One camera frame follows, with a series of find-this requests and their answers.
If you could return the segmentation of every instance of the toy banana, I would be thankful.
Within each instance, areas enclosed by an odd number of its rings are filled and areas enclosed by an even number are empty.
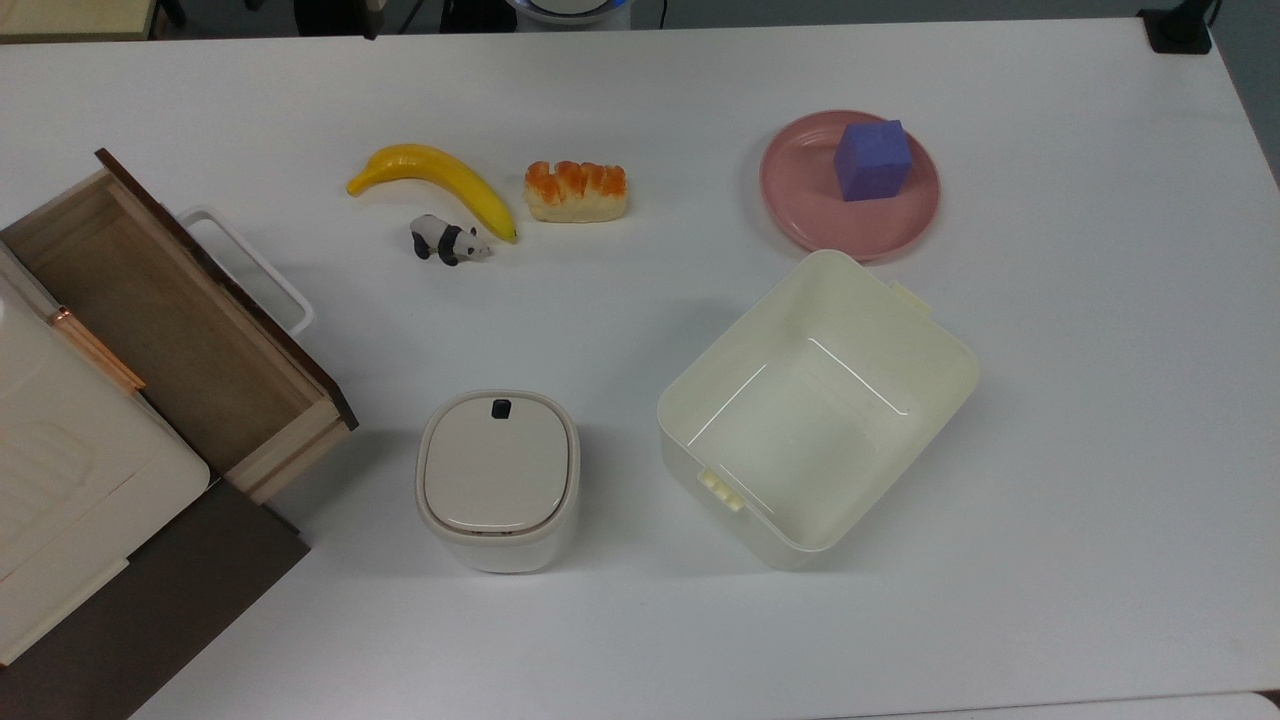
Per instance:
[[[347,183],[347,193],[360,195],[381,182],[419,178],[448,190],[467,206],[493,234],[516,242],[516,222],[507,204],[489,183],[448,152],[426,145],[390,145],[369,159],[365,169]]]

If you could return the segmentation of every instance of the purple cube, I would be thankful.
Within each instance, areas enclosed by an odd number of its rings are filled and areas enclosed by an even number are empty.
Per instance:
[[[900,120],[856,123],[836,147],[836,177],[845,201],[893,197],[911,172],[911,150]]]

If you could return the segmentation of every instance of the open drawer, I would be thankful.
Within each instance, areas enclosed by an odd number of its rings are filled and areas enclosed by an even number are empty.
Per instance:
[[[0,231],[220,475],[270,498],[356,428],[337,383],[106,151],[104,169]]]

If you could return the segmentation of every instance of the cable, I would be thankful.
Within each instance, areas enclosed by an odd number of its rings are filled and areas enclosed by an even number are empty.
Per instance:
[[[422,0],[417,0],[417,3],[413,3],[413,9],[408,12],[408,17],[404,18],[404,24],[401,26],[401,31],[397,35],[404,35],[404,31],[408,29],[408,23],[413,22],[413,15],[416,15],[421,8],[422,8]]]

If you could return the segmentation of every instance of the toy bread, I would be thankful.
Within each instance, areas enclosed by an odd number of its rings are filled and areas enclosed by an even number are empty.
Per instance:
[[[599,223],[627,210],[627,174],[617,165],[540,160],[525,173],[525,202],[547,223]]]

